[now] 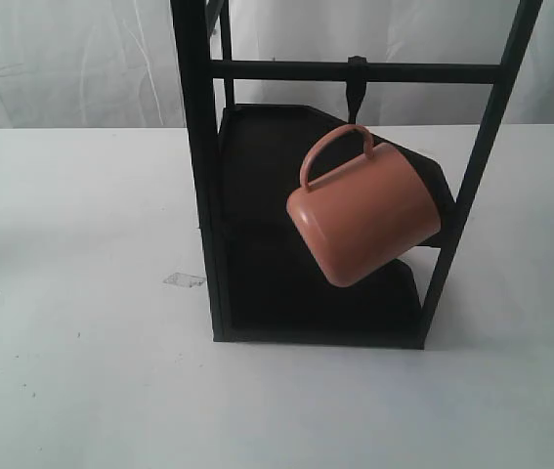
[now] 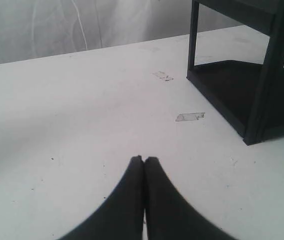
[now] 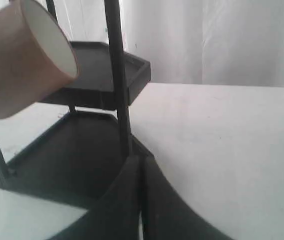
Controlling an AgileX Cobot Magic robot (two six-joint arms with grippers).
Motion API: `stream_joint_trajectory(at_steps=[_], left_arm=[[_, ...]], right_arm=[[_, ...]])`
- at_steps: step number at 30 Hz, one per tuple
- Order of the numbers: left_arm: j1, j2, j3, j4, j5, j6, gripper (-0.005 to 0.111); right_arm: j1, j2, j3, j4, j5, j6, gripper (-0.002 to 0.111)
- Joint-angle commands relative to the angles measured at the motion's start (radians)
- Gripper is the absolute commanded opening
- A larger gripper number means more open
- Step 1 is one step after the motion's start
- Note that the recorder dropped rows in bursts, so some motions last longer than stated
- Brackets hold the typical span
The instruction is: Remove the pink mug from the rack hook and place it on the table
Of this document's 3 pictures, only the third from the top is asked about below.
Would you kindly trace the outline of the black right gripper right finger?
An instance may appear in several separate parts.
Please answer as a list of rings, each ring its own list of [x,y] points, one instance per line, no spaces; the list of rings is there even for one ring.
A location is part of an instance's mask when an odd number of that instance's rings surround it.
[[[145,240],[228,240],[179,196],[154,157],[141,163],[141,218]]]

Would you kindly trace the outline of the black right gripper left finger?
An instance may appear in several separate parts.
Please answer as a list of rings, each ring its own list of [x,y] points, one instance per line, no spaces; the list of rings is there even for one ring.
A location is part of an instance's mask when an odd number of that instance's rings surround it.
[[[57,240],[137,240],[139,224],[140,158],[126,159],[120,173],[93,207]]]

